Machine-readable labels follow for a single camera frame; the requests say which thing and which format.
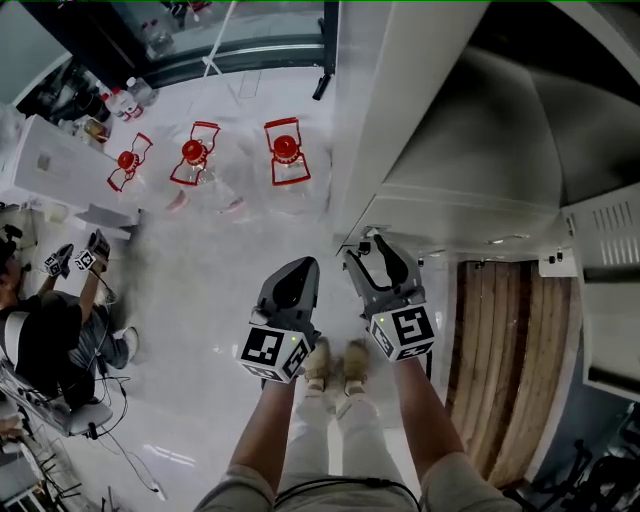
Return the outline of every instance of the person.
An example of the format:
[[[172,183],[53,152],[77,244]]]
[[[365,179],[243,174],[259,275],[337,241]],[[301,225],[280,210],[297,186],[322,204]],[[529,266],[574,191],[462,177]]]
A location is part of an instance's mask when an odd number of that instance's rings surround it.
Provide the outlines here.
[[[288,446],[295,380],[290,384],[265,383],[226,474],[196,512],[266,512],[274,505],[286,512],[417,510],[408,491],[394,485],[402,478],[387,450],[377,409],[365,392],[369,361],[366,345],[357,340],[347,347],[346,399],[337,411],[329,393],[325,393],[330,361],[329,343],[320,338],[305,363],[306,394],[296,408]],[[398,361],[393,364],[393,372],[409,449],[421,483],[421,510],[522,510],[472,467],[419,360]],[[343,436],[343,473],[349,481],[328,481],[332,477],[328,475],[327,426],[333,411]]]
[[[0,354],[35,390],[52,399],[62,395],[77,409],[93,398],[96,353],[122,369],[138,348],[135,328],[109,332],[108,311],[94,305],[107,261],[98,257],[80,297],[54,291],[57,276],[48,276],[36,295],[20,300],[20,263],[6,245],[0,240]],[[19,330],[8,328],[16,323]]]

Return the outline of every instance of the legs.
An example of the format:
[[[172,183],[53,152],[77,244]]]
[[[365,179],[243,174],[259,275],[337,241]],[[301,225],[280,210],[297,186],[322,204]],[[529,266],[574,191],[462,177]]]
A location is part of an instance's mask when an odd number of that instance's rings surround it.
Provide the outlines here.
[[[344,356],[345,403],[336,414],[342,432],[342,473],[402,482],[384,439],[378,410],[364,392],[369,355],[364,344],[352,341]]]
[[[329,375],[329,362],[329,344],[325,339],[320,339],[307,360],[309,386],[291,421],[279,492],[322,478],[329,472],[327,426],[331,414],[323,393],[325,378]]]
[[[368,362],[364,345],[351,342],[344,356],[345,391],[349,396],[336,414],[343,436],[343,474],[402,482],[387,450],[378,411],[364,392]],[[329,393],[324,393],[330,367],[326,340],[318,341],[306,366],[308,386],[292,419],[279,492],[326,477],[329,471],[327,426],[333,417],[333,404]]]
[[[95,310],[91,312],[89,320],[80,330],[78,346],[69,351],[69,359],[72,363],[86,368],[93,359],[96,351],[104,357],[105,361],[114,368],[122,369],[129,360],[129,348],[124,339],[116,339],[107,331],[107,324],[101,315]]]

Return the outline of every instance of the ventilation grille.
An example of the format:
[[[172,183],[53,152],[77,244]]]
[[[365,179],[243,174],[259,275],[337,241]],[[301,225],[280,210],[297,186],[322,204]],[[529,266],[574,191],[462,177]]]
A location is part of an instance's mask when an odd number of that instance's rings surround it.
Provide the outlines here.
[[[638,240],[635,236],[600,240],[604,265],[637,265],[640,263]]]
[[[640,264],[640,248],[629,202],[594,209],[592,215],[596,231],[601,235],[602,263],[605,266]]]
[[[611,233],[633,226],[633,215],[627,201],[593,210],[593,220],[596,229],[601,233]]]

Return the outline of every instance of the wooden panel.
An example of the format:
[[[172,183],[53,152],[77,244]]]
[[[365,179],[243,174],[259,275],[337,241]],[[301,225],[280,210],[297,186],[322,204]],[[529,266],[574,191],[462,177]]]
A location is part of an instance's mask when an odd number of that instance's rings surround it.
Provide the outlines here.
[[[482,291],[481,270],[474,263],[465,265],[467,293],[464,306],[464,330],[462,351],[460,354],[456,397],[451,410],[451,420],[459,433],[462,433],[464,418],[469,404],[473,368],[478,345],[478,328],[480,324],[480,294]]]
[[[516,265],[513,266],[513,273],[515,273],[517,268],[518,267]],[[496,265],[495,277],[495,306],[493,311],[491,352],[487,366],[486,382],[484,384],[484,391],[482,393],[482,399],[478,411],[478,420],[468,449],[469,457],[478,468],[481,467],[479,456],[482,443],[485,437],[490,434],[489,422],[491,419],[491,412],[493,411],[494,405],[499,409],[504,406],[504,402],[496,402],[498,400],[497,392],[500,368],[502,366],[503,356],[505,355],[505,338],[508,329],[507,311],[509,309],[510,300],[515,304],[518,302],[517,296],[512,297],[509,295],[509,264],[498,263]],[[493,437],[495,437],[495,431],[492,432],[492,438]]]
[[[551,315],[545,316],[544,320],[548,329],[543,331],[544,336],[538,354],[539,371],[529,400],[528,421],[518,437],[519,449],[510,459],[510,474],[505,481],[499,482],[502,485],[524,478],[540,442],[558,386],[569,321],[571,281],[559,278],[545,279],[545,301],[547,288],[551,289]]]
[[[457,295],[456,295],[456,320],[453,333],[453,351],[451,354],[451,369],[449,371],[449,386],[447,389],[447,401],[445,407],[451,416],[453,404],[458,392],[458,379],[460,377],[460,361],[462,360],[462,339],[464,337],[464,310],[465,297],[467,296],[467,264],[458,264]]]
[[[516,361],[516,347],[518,342],[518,326],[519,316],[522,313],[524,318],[529,318],[528,292],[530,290],[529,283],[525,290],[522,290],[522,276],[521,266],[510,265],[509,266],[509,285],[508,285],[508,299],[507,299],[507,316],[505,325],[505,342],[502,352],[502,359],[500,361],[500,373],[498,375],[498,382],[496,385],[495,398],[493,400],[493,408],[489,416],[487,423],[487,430],[484,438],[480,442],[478,448],[478,454],[475,457],[474,463],[476,468],[480,471],[484,478],[488,478],[495,464],[498,452],[502,446],[504,436],[511,420],[512,408],[511,400],[515,400],[515,394],[517,393],[517,383],[520,380],[520,372],[522,371],[522,361],[524,358],[524,352],[521,354],[519,361]],[[529,273],[524,272],[525,279],[529,279]],[[520,311],[520,296],[526,294],[525,311]]]
[[[482,285],[480,292],[480,324],[478,328],[478,342],[476,360],[473,365],[473,377],[469,393],[469,403],[462,427],[462,443],[469,449],[471,438],[476,429],[482,397],[491,356],[491,341],[493,335],[493,316],[495,309],[496,264],[486,263],[481,272]]]
[[[498,457],[489,476],[489,482],[499,486],[500,483],[508,480],[509,461],[515,451],[518,450],[517,441],[520,430],[527,420],[527,410],[529,397],[536,374],[538,373],[538,353],[541,342],[542,318],[544,307],[544,282],[540,277],[537,268],[534,268],[531,276],[531,311],[529,316],[529,332],[527,336],[526,353],[518,394],[513,408],[513,414],[507,432],[498,453]]]

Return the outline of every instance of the white pants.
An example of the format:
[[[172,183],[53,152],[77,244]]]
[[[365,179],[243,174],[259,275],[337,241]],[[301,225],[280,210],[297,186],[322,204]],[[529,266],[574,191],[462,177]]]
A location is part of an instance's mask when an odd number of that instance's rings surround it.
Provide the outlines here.
[[[307,390],[294,412],[279,492],[329,474],[327,427],[333,418],[327,397]],[[347,397],[336,413],[342,433],[342,472],[402,483],[382,432],[376,406],[365,393]]]

